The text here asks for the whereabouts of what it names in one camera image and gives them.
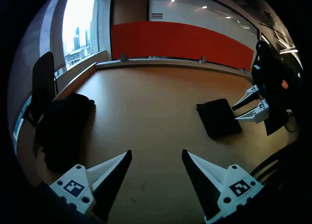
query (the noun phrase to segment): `screw hole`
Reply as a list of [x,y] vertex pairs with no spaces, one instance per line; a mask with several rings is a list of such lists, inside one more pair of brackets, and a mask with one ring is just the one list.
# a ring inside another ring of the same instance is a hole
[[64,202],[66,202],[66,201],[67,201],[67,199],[66,199],[65,197],[63,197],[63,196],[61,196],[60,198],[61,198],[61,199],[62,199],[62,201],[64,201]]
[[239,204],[239,205],[236,206],[236,209],[239,210],[239,209],[241,209],[242,207],[243,207],[243,205]]
[[226,198],[223,199],[223,202],[228,204],[228,203],[231,202],[231,198],[230,197],[226,197]]
[[70,203],[69,206],[73,209],[77,209],[77,206],[74,203]]
[[84,203],[89,203],[90,202],[90,199],[88,197],[86,197],[86,196],[84,196],[81,200]]

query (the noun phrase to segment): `orange wall panel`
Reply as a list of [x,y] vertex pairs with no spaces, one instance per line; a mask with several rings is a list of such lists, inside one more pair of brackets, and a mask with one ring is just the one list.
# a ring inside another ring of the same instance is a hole
[[165,56],[201,59],[250,71],[253,50],[223,34],[182,23],[147,21],[112,27],[113,59]]

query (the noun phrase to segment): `ceiling light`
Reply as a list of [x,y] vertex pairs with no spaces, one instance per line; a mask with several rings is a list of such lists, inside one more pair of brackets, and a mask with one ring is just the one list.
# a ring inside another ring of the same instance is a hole
[[287,45],[285,41],[283,41],[283,40],[281,40],[281,39],[278,39],[278,41],[279,41],[280,43],[282,43],[287,49],[290,48],[289,45]]
[[283,52],[280,52],[280,55],[283,53],[291,53],[291,52],[298,52],[298,50],[293,49],[293,50],[289,50],[289,51],[283,51]]
[[263,40],[266,41],[266,43],[270,44],[269,41],[266,39],[266,37],[264,35],[261,35],[261,37],[263,38]]

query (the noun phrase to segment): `black office chair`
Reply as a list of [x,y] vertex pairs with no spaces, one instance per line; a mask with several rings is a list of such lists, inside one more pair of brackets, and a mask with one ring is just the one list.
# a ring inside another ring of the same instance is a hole
[[56,77],[54,75],[54,57],[52,52],[45,53],[35,63],[32,70],[32,98],[26,108],[23,118],[34,127],[41,115],[58,94]]

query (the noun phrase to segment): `black bag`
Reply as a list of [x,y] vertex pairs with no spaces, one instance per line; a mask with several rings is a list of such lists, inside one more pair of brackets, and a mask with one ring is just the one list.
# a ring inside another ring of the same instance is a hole
[[67,98],[53,101],[35,129],[36,142],[43,147],[47,168],[66,172],[78,162],[82,133],[93,100],[71,93]]

